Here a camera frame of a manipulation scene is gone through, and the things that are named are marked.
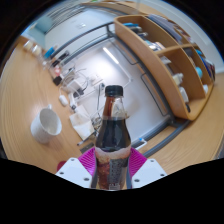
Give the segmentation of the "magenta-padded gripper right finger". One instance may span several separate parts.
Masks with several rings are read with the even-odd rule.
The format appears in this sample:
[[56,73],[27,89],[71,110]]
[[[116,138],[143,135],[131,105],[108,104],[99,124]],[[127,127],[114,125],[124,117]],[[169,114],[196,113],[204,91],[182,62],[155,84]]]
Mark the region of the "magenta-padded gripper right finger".
[[128,160],[126,186],[128,189],[141,188],[166,176],[166,172],[155,159],[147,159],[132,148]]

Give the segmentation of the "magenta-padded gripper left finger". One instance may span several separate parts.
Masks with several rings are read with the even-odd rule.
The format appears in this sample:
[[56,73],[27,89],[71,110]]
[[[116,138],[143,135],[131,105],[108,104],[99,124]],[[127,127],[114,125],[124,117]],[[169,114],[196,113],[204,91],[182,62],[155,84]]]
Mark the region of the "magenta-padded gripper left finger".
[[95,148],[87,150],[78,158],[71,157],[61,162],[56,175],[83,188],[97,185],[97,161]]

